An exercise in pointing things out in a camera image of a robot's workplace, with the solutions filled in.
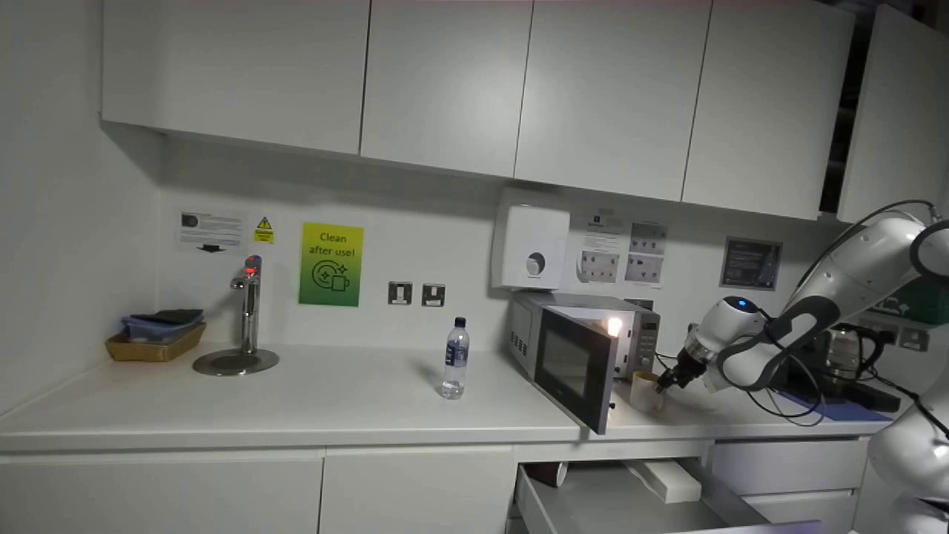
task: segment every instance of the white countertop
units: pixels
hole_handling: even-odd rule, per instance
[[[251,375],[176,362],[104,362],[0,421],[0,451],[561,444],[730,435],[862,435],[877,421],[795,427],[739,392],[674,392],[643,414],[616,387],[606,435],[588,435],[499,352],[475,352],[459,401],[437,393],[441,352],[276,347]]]

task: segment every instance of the open drawer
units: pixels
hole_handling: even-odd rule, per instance
[[[746,507],[723,482],[698,466],[681,469],[703,482],[701,501],[665,504],[638,473],[632,461],[573,461],[561,488],[518,472],[517,504],[527,534],[819,534],[819,521],[767,525],[761,512]]]

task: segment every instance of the yellow warning sign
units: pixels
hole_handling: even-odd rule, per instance
[[[256,227],[256,243],[272,243],[272,226],[266,215]]]

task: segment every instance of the microwave door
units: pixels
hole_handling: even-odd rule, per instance
[[[536,386],[594,433],[606,433],[616,337],[557,312],[542,312]]]

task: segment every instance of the water bottle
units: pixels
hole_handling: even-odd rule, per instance
[[[453,316],[453,328],[445,341],[445,371],[438,381],[438,393],[447,401],[462,396],[466,392],[466,367],[468,367],[468,328],[466,316]]]

